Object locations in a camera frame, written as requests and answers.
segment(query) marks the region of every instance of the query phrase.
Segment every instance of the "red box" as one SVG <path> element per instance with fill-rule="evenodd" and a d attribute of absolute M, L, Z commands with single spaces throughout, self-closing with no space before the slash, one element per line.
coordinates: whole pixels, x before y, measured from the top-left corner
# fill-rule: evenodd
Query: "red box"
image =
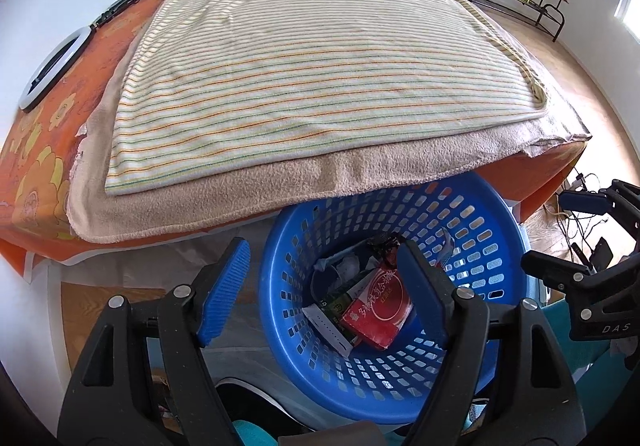
<path fill-rule="evenodd" d="M 396 250 L 387 261 L 395 265 Z M 412 307 L 398 270 L 383 265 L 351 303 L 340 323 L 369 345 L 385 350 L 398 335 Z"/>

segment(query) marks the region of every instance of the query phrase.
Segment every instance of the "bed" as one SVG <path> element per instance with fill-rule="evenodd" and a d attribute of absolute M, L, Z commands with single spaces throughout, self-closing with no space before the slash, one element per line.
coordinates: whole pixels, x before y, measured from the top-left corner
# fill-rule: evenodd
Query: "bed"
<path fill-rule="evenodd" d="M 169 201 L 166 203 L 166 197 L 160 195 L 140 205 L 145 206 L 147 213 L 151 211 L 153 214 L 165 214 L 161 223 L 152 220 L 147 224 L 144 217 L 141 222 L 140 216 L 136 216 L 137 219 L 132 219 L 131 222 L 135 222 L 139 229 L 141 228 L 137 232 L 126 233 L 120 229 L 117 232 L 110 233 L 107 230 L 104 234 L 97 234 L 93 229 L 109 226 L 110 217 L 126 218 L 130 212 L 129 204 L 120 203 L 119 206 L 124 206 L 118 208 L 120 212 L 114 210 L 114 204 L 106 201 L 98 206 L 90 191 L 83 189 L 83 184 L 79 184 L 82 205 L 75 209 L 72 217 L 69 217 L 69 188 L 72 179 L 78 176 L 78 167 L 83 165 L 82 156 L 85 152 L 81 142 L 86 140 L 83 137 L 88 127 L 92 126 L 91 123 L 96 122 L 96 111 L 100 112 L 98 107 L 109 86 L 118 87 L 122 82 L 123 65 L 120 65 L 121 74 L 118 74 L 118 64 L 126 60 L 127 54 L 130 57 L 134 49 L 132 43 L 136 37 L 144 33 L 149 20 L 163 1 L 139 0 L 103 25 L 81 57 L 48 92 L 45 99 L 28 114 L 22 111 L 17 113 L 0 156 L 0 174 L 8 178 L 0 185 L 0 252 L 19 274 L 28 279 L 31 268 L 43 257 L 63 264 L 75 264 L 102 252 L 193 238 L 248 220 L 272 216 L 288 204 L 310 198 L 324 198 L 335 194 L 416 182 L 416 176 L 411 173 L 385 177 L 380 170 L 356 165 L 356 162 L 361 162 L 362 154 L 354 156 L 347 150 L 332 153 L 325 158 L 326 161 L 318 162 L 328 167 L 325 171 L 358 168 L 359 180 L 355 186 L 353 183 L 349 184 L 348 188 L 335 182 L 327 185 L 326 181 L 321 180 L 326 174 L 320 171 L 316 177 L 312 177 L 313 170 L 318 168 L 318 162 L 314 161 L 314 166 L 309 169 L 311 175 L 306 176 L 304 180 L 290 178 L 288 186 L 287 181 L 282 180 L 284 186 L 290 190 L 299 190 L 298 196 L 278 196 L 275 201 L 266 202 L 264 198 L 251 197 L 251 192 L 243 197 L 242 191 L 235 190 L 233 198 L 217 198 L 215 201 L 209 199 L 204 202 L 204 207 L 200 203 L 194 208 L 211 212 L 215 216 L 198 220 L 191 217 L 190 220 L 172 223 L 172 214 L 178 213 L 181 204 L 172 205 Z M 115 77 L 119 76 L 120 81 L 112 79 L 114 74 Z M 557 86 L 548 73 L 545 76 L 553 87 Z M 567 104 L 559 103 L 558 108 L 562 109 L 562 115 L 558 116 L 562 117 L 562 126 L 557 123 L 548 126 L 549 132 L 554 133 L 553 137 L 545 139 L 542 130 L 533 134 L 529 140 L 522 139 L 522 144 L 509 155 L 498 155 L 489 147 L 467 150 L 466 168 L 463 169 L 476 169 L 503 198 L 513 201 L 516 218 L 522 222 L 559 187 L 590 138 L 587 129 Z M 113 129 L 113 125 L 108 126 L 108 121 L 104 121 L 108 118 L 98 119 L 102 119 L 99 126 Z M 517 131 L 518 126 L 511 125 L 509 130 L 516 128 Z M 499 129 L 496 129 L 496 134 L 500 134 Z M 280 176 L 286 177 L 289 169 L 287 162 L 276 166 L 279 166 Z M 421 175 L 418 179 L 437 179 L 463 169 L 433 169 L 433 174 Z M 251 173 L 255 169 L 247 170 L 249 171 L 245 173 L 249 173 L 249 179 L 245 178 L 245 181 L 251 181 Z M 91 174 L 84 177 L 85 182 L 89 183 Z M 282 185 L 276 182 L 271 188 L 275 190 L 280 186 Z M 210 190 L 197 191 L 202 194 L 203 199 L 212 196 Z M 123 195 L 120 200 L 130 203 L 140 195 L 143 194 Z M 225 201 L 228 205 L 221 214 L 218 205 L 224 206 Z M 238 203 L 242 204 L 242 208 L 238 208 Z M 217 211 L 212 211 L 214 204 Z M 74 222 L 73 227 L 69 223 L 70 218 Z M 121 222 L 124 226 L 127 225 L 126 220 Z M 91 236 L 83 233 L 87 229 L 93 231 Z"/>

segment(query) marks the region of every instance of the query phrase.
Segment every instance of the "wooden floor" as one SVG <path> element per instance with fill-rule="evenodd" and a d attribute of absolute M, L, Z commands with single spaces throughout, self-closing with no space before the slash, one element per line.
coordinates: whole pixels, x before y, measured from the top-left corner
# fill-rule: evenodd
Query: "wooden floor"
<path fill-rule="evenodd" d="M 507 31 L 511 32 L 549 69 L 566 93 L 567 99 L 580 114 L 593 134 L 577 170 L 590 176 L 588 187 L 607 187 L 612 179 L 640 184 L 640 162 L 607 100 L 576 60 L 559 44 L 542 32 L 517 20 L 491 12 Z M 526 223 L 534 249 L 567 258 L 568 246 L 558 227 L 557 217 L 540 209 Z M 570 233 L 576 230 L 570 226 Z M 614 261 L 631 251 L 633 240 L 613 221 L 598 225 L 588 239 L 592 246 L 604 236 L 614 253 Z M 66 350 L 73 368 L 78 355 L 107 300 L 116 293 L 125 294 L 131 301 L 158 298 L 157 289 L 105 288 L 63 283 L 62 315 Z"/>

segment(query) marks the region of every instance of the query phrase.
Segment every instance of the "blue gripper pad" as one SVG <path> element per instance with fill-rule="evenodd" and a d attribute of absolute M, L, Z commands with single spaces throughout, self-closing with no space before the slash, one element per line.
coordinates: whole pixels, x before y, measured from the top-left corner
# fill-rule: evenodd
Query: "blue gripper pad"
<path fill-rule="evenodd" d="M 201 347 L 206 347 L 213 338 L 220 336 L 249 271 L 250 261 L 249 243 L 242 238 L 234 238 L 220 260 L 203 268 L 191 284 L 196 287 L 194 302 L 201 305 L 202 311 L 196 332 Z M 206 284 L 210 285 L 212 281 L 215 283 L 207 289 Z"/>
<path fill-rule="evenodd" d="M 428 339 L 446 349 L 451 338 L 456 286 L 446 273 L 431 266 L 412 240 L 398 248 L 398 273 Z"/>

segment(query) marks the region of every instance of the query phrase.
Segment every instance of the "metal rack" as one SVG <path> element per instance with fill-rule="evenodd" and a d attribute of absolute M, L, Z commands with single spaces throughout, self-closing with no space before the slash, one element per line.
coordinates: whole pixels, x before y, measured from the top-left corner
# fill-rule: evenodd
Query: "metal rack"
<path fill-rule="evenodd" d="M 557 4 L 555 2 L 552 2 L 551 0 L 547 0 L 547 1 L 540 0 L 539 2 L 534 2 L 532 0 L 530 0 L 529 2 L 523 2 L 521 0 L 517 0 L 519 3 L 523 4 L 524 6 L 527 6 L 530 10 L 537 13 L 537 16 L 535 16 L 534 18 L 527 16 L 526 14 L 521 13 L 517 10 L 511 9 L 510 7 L 504 6 L 503 4 L 494 2 L 493 0 L 469 0 L 469 1 L 475 2 L 476 4 L 479 4 L 480 6 L 483 6 L 483 7 L 487 7 L 489 9 L 497 10 L 498 12 L 511 16 L 512 18 L 516 18 L 521 22 L 528 23 L 529 25 L 532 25 L 533 27 L 538 28 L 543 32 L 546 32 L 549 36 L 553 38 L 554 42 L 558 39 L 558 36 L 560 36 L 560 33 L 562 32 L 562 28 L 566 23 L 566 18 L 564 17 L 564 14 L 562 13 L 562 11 L 560 11 L 560 5 L 565 0 L 558 0 Z M 543 18 L 548 18 L 549 20 L 554 22 L 556 25 L 558 25 L 558 28 L 554 32 L 549 30 L 544 25 L 542 25 Z"/>

